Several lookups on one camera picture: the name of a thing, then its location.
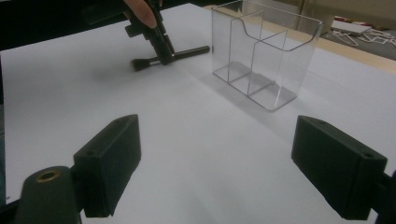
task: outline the finger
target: finger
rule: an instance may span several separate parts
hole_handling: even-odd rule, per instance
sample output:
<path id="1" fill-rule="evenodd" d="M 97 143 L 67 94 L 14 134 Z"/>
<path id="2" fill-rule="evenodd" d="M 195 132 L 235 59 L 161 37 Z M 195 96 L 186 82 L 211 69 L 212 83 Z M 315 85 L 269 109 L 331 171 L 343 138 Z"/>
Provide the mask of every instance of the finger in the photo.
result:
<path id="1" fill-rule="evenodd" d="M 157 22 L 149 5 L 144 0 L 124 0 L 126 5 L 132 10 L 136 17 L 145 23 L 149 28 L 155 28 Z"/>

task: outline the white table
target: white table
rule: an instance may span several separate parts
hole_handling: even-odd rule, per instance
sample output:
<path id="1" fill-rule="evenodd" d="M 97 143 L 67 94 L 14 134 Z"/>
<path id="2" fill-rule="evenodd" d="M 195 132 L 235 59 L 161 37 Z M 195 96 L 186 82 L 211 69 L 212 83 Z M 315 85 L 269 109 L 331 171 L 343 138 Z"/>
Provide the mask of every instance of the white table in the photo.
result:
<path id="1" fill-rule="evenodd" d="M 177 51 L 211 46 L 209 10 L 163 17 Z M 298 115 L 330 122 L 388 157 L 387 174 L 396 169 L 396 76 L 317 49 L 299 97 L 271 113 L 213 76 L 210 53 L 133 72 L 130 60 L 154 52 L 127 24 L 1 53 L 9 202 L 28 175 L 72 166 L 111 120 L 134 113 L 142 161 L 115 216 L 83 223 L 351 223 L 290 158 Z"/>

